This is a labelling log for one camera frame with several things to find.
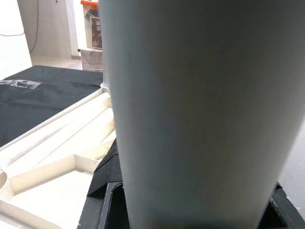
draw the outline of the cable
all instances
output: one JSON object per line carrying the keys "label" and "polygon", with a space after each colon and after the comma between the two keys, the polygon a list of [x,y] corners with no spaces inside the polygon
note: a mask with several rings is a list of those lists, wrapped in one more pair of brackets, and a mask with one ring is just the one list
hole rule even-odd
{"label": "cable", "polygon": [[3,36],[3,37],[15,37],[15,36],[21,36],[21,35],[23,35],[23,34],[24,34],[24,32],[21,33],[21,34],[13,34],[13,35],[0,34],[0,36]]}
{"label": "cable", "polygon": [[39,0],[37,0],[37,26],[36,26],[36,38],[33,48],[30,50],[30,53],[34,50],[37,42],[37,36],[38,36],[38,18],[39,18]]}

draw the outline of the white cylindrical tube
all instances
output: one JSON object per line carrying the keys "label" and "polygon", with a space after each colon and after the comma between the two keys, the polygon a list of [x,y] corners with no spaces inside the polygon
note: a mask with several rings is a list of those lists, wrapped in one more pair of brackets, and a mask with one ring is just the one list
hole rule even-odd
{"label": "white cylindrical tube", "polygon": [[255,228],[305,113],[305,2],[100,3],[131,227]]}

